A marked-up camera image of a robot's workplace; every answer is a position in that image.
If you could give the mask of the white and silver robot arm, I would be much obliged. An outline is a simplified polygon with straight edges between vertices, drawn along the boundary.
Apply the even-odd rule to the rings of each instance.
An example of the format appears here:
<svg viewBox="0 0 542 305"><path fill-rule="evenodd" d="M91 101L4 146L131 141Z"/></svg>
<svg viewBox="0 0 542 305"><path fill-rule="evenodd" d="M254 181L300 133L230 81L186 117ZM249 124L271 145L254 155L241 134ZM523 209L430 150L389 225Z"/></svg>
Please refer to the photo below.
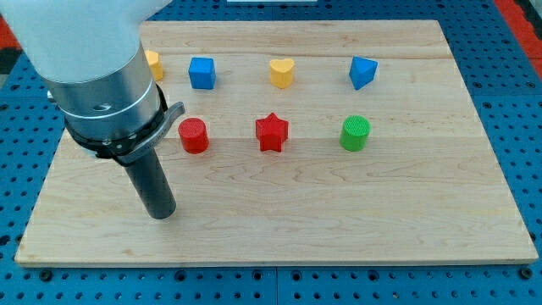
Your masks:
<svg viewBox="0 0 542 305"><path fill-rule="evenodd" d="M184 109L168 109L140 25L169 0L1 0L1 14L64 114L67 131L123 166L154 147Z"/></svg>

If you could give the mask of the yellow block behind arm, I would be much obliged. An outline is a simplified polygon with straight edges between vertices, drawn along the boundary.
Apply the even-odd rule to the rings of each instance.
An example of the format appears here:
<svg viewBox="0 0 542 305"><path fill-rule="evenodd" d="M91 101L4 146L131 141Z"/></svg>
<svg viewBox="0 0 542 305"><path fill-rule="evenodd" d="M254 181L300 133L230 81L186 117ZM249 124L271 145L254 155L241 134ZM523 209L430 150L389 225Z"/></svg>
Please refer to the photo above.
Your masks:
<svg viewBox="0 0 542 305"><path fill-rule="evenodd" d="M160 54L151 50L146 50L145 55L154 80L162 80L164 72Z"/></svg>

